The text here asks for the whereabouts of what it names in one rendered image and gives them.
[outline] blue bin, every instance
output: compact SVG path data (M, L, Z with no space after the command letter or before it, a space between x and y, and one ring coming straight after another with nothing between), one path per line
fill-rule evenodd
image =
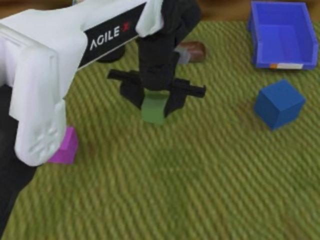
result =
M306 99L285 79L262 88L254 105L255 113L275 130L295 120Z
M314 69L319 44L304 2L251 2L248 30L257 68Z

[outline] green block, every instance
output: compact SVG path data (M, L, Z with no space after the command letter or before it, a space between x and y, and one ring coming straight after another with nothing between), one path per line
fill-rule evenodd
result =
M165 106L168 94L148 92L141 105L141 117L144 122L162 125L165 122Z

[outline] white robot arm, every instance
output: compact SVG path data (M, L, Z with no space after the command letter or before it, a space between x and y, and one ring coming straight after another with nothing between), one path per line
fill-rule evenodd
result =
M47 162L66 131L64 97L76 72L163 26L163 0L86 0L58 10L26 10L0 20L0 86L12 87L15 153Z

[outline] blue block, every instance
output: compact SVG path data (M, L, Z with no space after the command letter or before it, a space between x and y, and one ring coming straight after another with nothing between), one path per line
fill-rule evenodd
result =
M275 130L295 120L306 99L287 80L283 79L259 91L255 113Z
M247 28L257 68L317 66L319 43L304 2L252 1Z

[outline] purple block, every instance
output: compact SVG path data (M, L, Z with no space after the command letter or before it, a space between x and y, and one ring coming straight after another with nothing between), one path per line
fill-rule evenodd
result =
M78 137L74 127L67 127L63 142L49 163L72 164L78 149Z

